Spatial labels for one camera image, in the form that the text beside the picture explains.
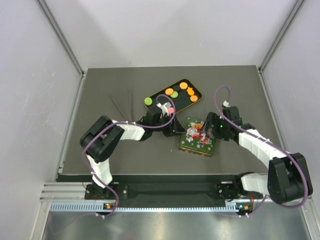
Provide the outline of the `gold tin lid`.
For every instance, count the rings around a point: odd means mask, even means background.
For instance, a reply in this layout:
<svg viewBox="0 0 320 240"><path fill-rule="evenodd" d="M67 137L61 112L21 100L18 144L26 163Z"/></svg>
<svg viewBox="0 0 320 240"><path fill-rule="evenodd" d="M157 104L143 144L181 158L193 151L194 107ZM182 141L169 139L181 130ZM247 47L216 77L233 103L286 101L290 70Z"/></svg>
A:
<svg viewBox="0 0 320 240"><path fill-rule="evenodd" d="M213 129L211 132L203 132L204 123L200 118L187 117L183 123L186 133L180 136L179 145L211 145L215 150L216 139L213 137Z"/></svg>

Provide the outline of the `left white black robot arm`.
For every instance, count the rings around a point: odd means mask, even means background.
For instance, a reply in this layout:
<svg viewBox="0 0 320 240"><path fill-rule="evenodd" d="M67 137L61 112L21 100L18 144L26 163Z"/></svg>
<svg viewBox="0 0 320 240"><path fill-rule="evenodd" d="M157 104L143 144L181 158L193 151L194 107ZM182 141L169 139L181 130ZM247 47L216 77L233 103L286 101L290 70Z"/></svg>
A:
<svg viewBox="0 0 320 240"><path fill-rule="evenodd" d="M112 120L101 116L80 138L79 144L92 171L92 185L102 198L109 198L114 191L111 184L110 157L120 141L145 141L153 132L166 137L179 136L186 129L175 116L173 107L152 106L137 122Z"/></svg>

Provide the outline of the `green christmas cookie tin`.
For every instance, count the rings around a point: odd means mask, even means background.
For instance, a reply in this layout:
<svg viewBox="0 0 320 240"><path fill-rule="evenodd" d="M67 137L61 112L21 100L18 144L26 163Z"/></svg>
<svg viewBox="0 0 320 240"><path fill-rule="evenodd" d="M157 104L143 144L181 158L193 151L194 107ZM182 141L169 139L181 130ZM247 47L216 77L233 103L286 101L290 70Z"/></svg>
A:
<svg viewBox="0 0 320 240"><path fill-rule="evenodd" d="M182 152L199 155L202 157L211 157L214 154L212 145L194 144L194 145L179 145L178 149Z"/></svg>

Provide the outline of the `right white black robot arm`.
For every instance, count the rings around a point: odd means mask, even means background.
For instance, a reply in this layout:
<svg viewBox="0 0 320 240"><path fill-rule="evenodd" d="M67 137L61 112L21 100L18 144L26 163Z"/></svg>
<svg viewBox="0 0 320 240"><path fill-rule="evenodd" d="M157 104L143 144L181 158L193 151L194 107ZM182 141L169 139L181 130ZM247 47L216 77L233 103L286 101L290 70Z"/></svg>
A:
<svg viewBox="0 0 320 240"><path fill-rule="evenodd" d="M267 167L266 174L237 175L233 180L233 192L237 197L245 198L257 192L282 205L305 200L313 194L306 158L299 152L287 152L263 137L251 124L244 124L236 106L224 106L221 115L209 112L202 129L214 139L233 140Z"/></svg>

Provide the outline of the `black metal tweezers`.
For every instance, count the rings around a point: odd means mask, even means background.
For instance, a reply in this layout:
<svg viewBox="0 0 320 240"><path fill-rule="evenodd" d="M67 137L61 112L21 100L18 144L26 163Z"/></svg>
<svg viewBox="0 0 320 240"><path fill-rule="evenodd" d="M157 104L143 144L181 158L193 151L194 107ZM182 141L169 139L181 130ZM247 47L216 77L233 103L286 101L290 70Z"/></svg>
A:
<svg viewBox="0 0 320 240"><path fill-rule="evenodd" d="M133 89L129 86L119 94L109 92L108 97L125 121L135 121Z"/></svg>

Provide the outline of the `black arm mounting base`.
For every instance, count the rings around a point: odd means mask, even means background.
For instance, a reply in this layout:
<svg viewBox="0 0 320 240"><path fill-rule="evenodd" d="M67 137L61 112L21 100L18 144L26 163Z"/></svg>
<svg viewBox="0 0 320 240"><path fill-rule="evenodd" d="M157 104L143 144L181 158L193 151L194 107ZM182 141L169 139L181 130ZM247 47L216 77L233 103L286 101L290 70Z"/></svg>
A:
<svg viewBox="0 0 320 240"><path fill-rule="evenodd" d="M95 183L86 187L86 200L110 200L115 192L120 201L155 201L171 202L181 199L199 201L232 201L238 199L260 199L259 193L238 193L232 183L226 182L112 182L108 187L100 187Z"/></svg>

